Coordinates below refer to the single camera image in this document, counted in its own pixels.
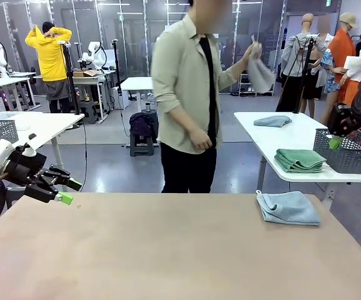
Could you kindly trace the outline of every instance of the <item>plastic basket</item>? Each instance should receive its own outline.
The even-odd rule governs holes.
[[[5,139],[11,144],[18,141],[18,133],[14,120],[0,120],[0,140]]]
[[[336,150],[329,146],[330,132],[317,129],[314,151],[327,159],[327,164],[338,173],[361,174],[361,131],[345,137]]]

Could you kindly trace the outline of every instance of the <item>wooden table surface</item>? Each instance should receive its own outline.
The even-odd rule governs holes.
[[[361,247],[263,222],[255,195],[22,198],[0,219],[0,300],[361,300]]]

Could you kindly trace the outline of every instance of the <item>beige shirt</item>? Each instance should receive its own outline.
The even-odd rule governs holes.
[[[216,83],[217,110],[220,108],[219,91],[235,83],[232,67],[222,71],[217,39],[207,34],[210,42]],[[188,133],[179,126],[168,112],[182,106],[186,113],[203,130],[208,130],[210,106],[210,77],[208,63],[200,46],[200,35],[189,17],[173,24],[164,31],[153,52],[152,78],[154,97],[161,112],[159,139],[168,146],[192,154],[200,154]],[[217,144],[222,140],[217,131]]]

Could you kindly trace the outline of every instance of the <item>person in yellow hoodie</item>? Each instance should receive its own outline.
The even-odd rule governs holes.
[[[27,35],[25,43],[35,48],[37,52],[50,112],[59,112],[57,108],[59,101],[61,112],[69,113],[69,86],[65,60],[61,45],[57,42],[68,42],[72,32],[65,28],[55,27],[52,22],[44,22],[42,31],[43,33],[37,26],[34,26]]]

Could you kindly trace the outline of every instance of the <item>yellow hoodie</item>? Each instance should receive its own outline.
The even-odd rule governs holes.
[[[71,30],[53,27],[50,31],[60,34],[56,37],[45,37],[36,26],[25,39],[25,43],[36,49],[39,59],[39,67],[43,81],[57,81],[67,78],[65,60],[61,45],[58,41],[68,42],[71,38]]]

